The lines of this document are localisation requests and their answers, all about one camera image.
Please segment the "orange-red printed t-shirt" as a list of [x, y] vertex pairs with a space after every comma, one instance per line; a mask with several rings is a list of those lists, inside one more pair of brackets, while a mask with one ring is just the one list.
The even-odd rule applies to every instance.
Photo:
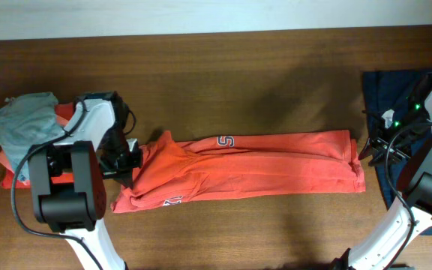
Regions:
[[361, 193], [365, 177], [348, 130], [213, 136], [176, 142], [169, 131], [141, 148], [143, 162], [111, 205], [122, 214], [210, 200]]

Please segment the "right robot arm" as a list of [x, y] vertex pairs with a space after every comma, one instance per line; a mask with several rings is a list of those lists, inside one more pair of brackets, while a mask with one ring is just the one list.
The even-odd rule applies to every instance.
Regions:
[[374, 231], [334, 259], [330, 269], [393, 269], [407, 245], [432, 227], [432, 71], [372, 120], [359, 157], [382, 166], [394, 201]]

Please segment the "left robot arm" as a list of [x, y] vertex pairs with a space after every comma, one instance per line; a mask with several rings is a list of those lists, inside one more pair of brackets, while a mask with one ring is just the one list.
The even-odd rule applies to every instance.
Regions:
[[119, 94], [79, 96], [62, 135], [31, 148], [26, 158], [34, 216], [47, 237], [68, 241], [84, 269], [126, 269], [104, 223], [104, 180], [133, 187], [143, 154], [125, 127], [134, 114]]

